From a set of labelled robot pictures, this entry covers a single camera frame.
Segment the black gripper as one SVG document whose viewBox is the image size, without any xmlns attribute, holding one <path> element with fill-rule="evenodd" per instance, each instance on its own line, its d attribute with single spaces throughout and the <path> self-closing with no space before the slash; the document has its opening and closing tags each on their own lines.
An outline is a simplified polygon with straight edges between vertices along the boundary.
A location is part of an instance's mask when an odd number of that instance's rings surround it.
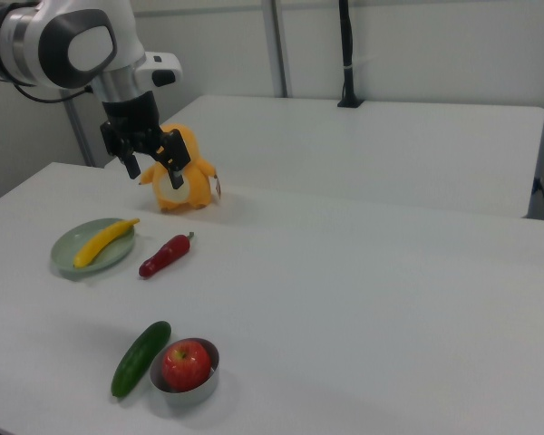
<svg viewBox="0 0 544 435">
<path fill-rule="evenodd" d="M 161 133 L 159 111 L 152 91 L 128 101 L 104 102 L 107 121 L 101 125 L 107 152 L 119 159 L 131 179 L 141 174 L 134 152 L 153 156 L 167 170 L 171 186 L 183 185 L 183 170 L 191 162 L 179 130 Z"/>
</svg>

